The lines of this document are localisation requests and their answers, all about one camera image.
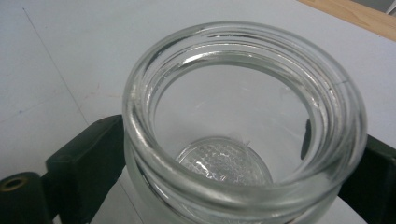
clear glass jar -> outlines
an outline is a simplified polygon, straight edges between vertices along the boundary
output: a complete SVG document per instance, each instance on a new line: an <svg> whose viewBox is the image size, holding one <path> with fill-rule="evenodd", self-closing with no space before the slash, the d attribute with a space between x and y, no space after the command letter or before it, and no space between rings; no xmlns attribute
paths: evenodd
<svg viewBox="0 0 396 224"><path fill-rule="evenodd" d="M137 210L162 223L314 223L366 140L360 95L331 56L247 22L153 46L127 81L123 116Z"/></svg>

jar mouth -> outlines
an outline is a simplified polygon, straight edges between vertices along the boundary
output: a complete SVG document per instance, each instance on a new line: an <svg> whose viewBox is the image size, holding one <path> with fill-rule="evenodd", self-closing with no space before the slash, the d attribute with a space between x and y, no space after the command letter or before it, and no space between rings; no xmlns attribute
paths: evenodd
<svg viewBox="0 0 396 224"><path fill-rule="evenodd" d="M313 132L304 161L290 176L264 186L225 185L192 175L162 150L151 123L156 102L178 77L213 64L276 70L275 78L304 102ZM213 22L169 35L136 64L123 97L126 137L148 181L210 206L312 203L348 177L365 145L364 106L347 72L312 43L262 24Z"/></svg>

textured glass base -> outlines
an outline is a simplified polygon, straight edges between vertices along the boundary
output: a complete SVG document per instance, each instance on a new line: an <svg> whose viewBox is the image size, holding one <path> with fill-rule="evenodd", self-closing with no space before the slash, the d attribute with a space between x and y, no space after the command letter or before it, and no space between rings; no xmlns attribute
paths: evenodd
<svg viewBox="0 0 396 224"><path fill-rule="evenodd" d="M267 166L247 144L228 137L207 137L188 145L177 156L187 169L209 179L236 185L272 183Z"/></svg>

transparent container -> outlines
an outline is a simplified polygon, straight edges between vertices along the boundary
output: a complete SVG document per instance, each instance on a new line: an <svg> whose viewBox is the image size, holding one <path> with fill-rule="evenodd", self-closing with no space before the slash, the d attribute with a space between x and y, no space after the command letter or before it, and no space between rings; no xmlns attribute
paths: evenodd
<svg viewBox="0 0 396 224"><path fill-rule="evenodd" d="M360 95L331 56L247 22L194 26L149 49L123 117L147 223L315 223L366 140Z"/></svg>

black plastic part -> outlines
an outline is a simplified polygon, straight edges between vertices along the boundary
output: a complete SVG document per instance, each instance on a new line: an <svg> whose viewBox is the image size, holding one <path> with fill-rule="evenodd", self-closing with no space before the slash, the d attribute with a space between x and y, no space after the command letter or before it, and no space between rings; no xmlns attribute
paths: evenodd
<svg viewBox="0 0 396 224"><path fill-rule="evenodd" d="M396 150L368 136L361 163L338 196L369 224L395 224Z"/></svg>
<svg viewBox="0 0 396 224"><path fill-rule="evenodd" d="M42 181L51 217L91 222L125 166L123 133L121 115L101 119L47 159Z"/></svg>
<svg viewBox="0 0 396 224"><path fill-rule="evenodd" d="M38 174L20 173L0 182L0 223L52 223Z"/></svg>

